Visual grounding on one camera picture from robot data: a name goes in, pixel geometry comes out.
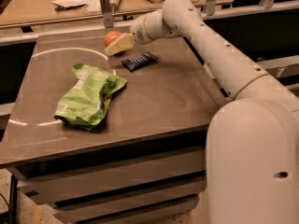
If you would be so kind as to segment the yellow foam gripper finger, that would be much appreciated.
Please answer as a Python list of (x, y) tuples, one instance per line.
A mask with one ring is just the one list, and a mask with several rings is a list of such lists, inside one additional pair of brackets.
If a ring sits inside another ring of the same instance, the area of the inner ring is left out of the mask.
[(132, 48), (134, 44), (135, 41), (131, 34), (121, 33), (121, 35), (110, 45), (108, 45), (107, 47), (105, 46), (105, 53), (108, 56), (112, 56)]

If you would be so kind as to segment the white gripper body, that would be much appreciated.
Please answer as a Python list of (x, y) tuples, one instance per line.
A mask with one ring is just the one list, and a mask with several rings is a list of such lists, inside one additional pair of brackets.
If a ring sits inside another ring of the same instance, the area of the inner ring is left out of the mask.
[(140, 16), (132, 21), (130, 26), (130, 33), (133, 36), (133, 39), (138, 44), (147, 44), (148, 43), (148, 36), (146, 34), (146, 29), (144, 26), (144, 21), (146, 16)]

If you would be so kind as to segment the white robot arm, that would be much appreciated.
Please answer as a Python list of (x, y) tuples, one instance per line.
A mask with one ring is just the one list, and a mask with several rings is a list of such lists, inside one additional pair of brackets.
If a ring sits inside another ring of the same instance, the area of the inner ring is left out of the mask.
[(299, 224), (299, 99), (208, 27), (190, 0), (165, 0), (129, 33), (107, 40), (106, 52), (177, 35), (191, 42), (231, 99), (206, 137), (209, 223)]

